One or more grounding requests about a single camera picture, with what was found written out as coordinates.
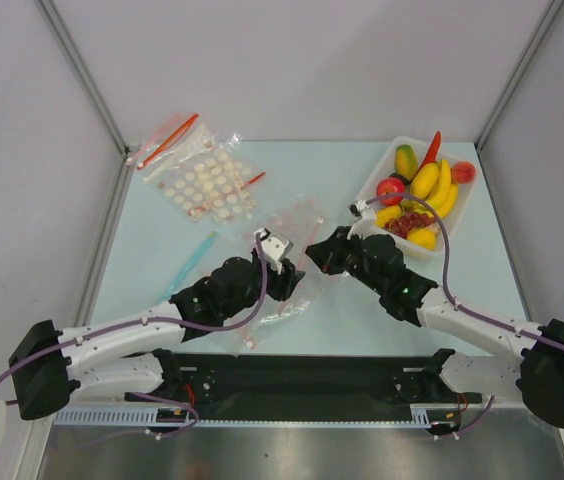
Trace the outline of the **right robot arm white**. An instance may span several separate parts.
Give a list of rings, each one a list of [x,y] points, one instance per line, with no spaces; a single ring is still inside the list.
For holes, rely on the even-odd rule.
[[[541,325],[473,310],[445,286],[408,269],[388,235],[362,238],[339,227],[305,252],[323,273],[347,273],[376,293],[394,319],[488,352],[479,361],[445,352],[441,366],[423,376],[431,399],[446,401],[456,392],[509,397],[545,423],[564,429],[564,322],[553,319]]]

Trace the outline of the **red grape bunch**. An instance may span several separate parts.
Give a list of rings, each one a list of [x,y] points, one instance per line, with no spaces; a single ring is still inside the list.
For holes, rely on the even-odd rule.
[[[412,230],[428,227],[434,222],[435,218],[429,212],[406,211],[401,216],[390,220],[385,228],[390,233],[406,239]]]

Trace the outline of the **red apple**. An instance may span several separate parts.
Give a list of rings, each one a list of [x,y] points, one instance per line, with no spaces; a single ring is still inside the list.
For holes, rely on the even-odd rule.
[[[381,180],[376,187],[376,196],[386,206],[398,205],[405,192],[405,184],[399,177],[390,176]]]

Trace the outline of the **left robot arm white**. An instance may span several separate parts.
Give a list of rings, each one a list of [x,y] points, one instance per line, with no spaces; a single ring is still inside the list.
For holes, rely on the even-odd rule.
[[[69,369],[86,369],[87,360],[113,360],[135,354],[168,336],[182,342],[221,330],[241,311],[266,298],[290,298],[305,273],[288,259],[276,266],[252,253],[232,257],[193,285],[136,318],[97,330],[68,334],[51,320],[32,326],[9,358],[20,417],[37,420],[66,406],[77,389]]]

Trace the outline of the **clear bag pink dots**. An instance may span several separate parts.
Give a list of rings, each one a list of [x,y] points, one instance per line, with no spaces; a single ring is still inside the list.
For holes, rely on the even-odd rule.
[[[333,282],[323,276],[305,253],[319,236],[335,225],[326,209],[314,197],[299,195],[270,213],[259,214],[234,232],[220,235],[197,264],[192,277],[206,276],[224,260],[240,256],[249,259],[253,248],[253,232],[264,227],[290,240],[293,247],[287,258],[305,277],[290,298],[283,302],[268,299],[258,316],[246,326],[226,333],[212,333],[209,340],[221,352],[233,356],[262,352],[274,336],[292,325],[305,313],[318,296]]]

